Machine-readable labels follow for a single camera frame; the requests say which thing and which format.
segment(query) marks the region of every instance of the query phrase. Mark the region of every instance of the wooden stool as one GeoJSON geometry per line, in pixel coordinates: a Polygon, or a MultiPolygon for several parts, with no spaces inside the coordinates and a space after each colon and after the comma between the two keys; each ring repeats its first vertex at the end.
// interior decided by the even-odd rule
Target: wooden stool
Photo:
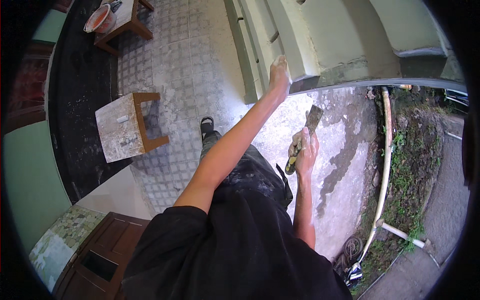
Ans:
{"type": "Polygon", "coordinates": [[[95,112],[108,163],[147,153],[170,141],[168,136],[150,140],[145,132],[140,103],[159,99],[159,93],[130,93],[95,112]]]}
{"type": "MultiPolygon", "coordinates": [[[[108,2],[111,1],[102,0],[100,5],[108,2]]],[[[145,27],[145,25],[143,25],[137,18],[138,3],[149,10],[154,11],[153,6],[148,3],[147,0],[122,0],[122,5],[115,12],[115,15],[117,16],[115,25],[113,25],[113,27],[105,33],[95,33],[94,45],[107,52],[110,52],[115,56],[118,56],[118,50],[112,48],[107,44],[107,42],[126,30],[132,30],[144,39],[151,40],[153,38],[152,32],[148,30],[147,27],[145,27]]]]}

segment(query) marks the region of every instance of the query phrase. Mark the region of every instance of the wooden door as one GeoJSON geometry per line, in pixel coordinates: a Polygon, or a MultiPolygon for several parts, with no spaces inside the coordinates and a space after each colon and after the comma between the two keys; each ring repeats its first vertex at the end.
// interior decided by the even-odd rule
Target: wooden door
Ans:
{"type": "Polygon", "coordinates": [[[124,299],[123,273],[149,222],[109,213],[70,259],[53,296],[68,300],[124,299]]]}

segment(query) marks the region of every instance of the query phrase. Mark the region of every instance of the dirty hand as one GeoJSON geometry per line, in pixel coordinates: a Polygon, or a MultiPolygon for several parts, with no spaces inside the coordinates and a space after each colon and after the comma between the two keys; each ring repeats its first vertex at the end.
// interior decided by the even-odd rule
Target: dirty hand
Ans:
{"type": "Polygon", "coordinates": [[[285,55],[279,55],[270,66],[270,84],[268,89],[280,92],[286,98],[291,83],[287,72],[287,58],[285,55]]]}
{"type": "Polygon", "coordinates": [[[295,161],[295,169],[299,178],[310,179],[318,154],[317,134],[313,133],[312,137],[310,137],[308,128],[303,127],[301,131],[293,135],[292,140],[293,142],[288,148],[288,157],[293,156],[295,148],[301,141],[301,150],[295,161]]]}

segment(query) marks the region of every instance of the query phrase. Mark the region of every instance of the bucket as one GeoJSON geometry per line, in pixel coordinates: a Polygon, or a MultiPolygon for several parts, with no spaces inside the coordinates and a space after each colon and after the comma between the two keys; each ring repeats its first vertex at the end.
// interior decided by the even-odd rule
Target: bucket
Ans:
{"type": "Polygon", "coordinates": [[[88,18],[87,23],[85,23],[84,31],[87,33],[98,32],[105,33],[110,30],[115,22],[117,21],[117,16],[112,12],[110,4],[104,4],[100,6],[94,13],[88,18]]]}

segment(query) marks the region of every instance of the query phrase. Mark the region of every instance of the mint green wall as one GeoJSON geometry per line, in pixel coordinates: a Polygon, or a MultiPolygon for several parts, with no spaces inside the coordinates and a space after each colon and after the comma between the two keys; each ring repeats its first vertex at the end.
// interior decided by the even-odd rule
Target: mint green wall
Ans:
{"type": "Polygon", "coordinates": [[[71,204],[57,170],[47,121],[6,134],[2,147],[13,218],[29,253],[71,204]]]}
{"type": "Polygon", "coordinates": [[[32,40],[56,43],[66,17],[66,13],[50,10],[35,31],[32,40]]]}

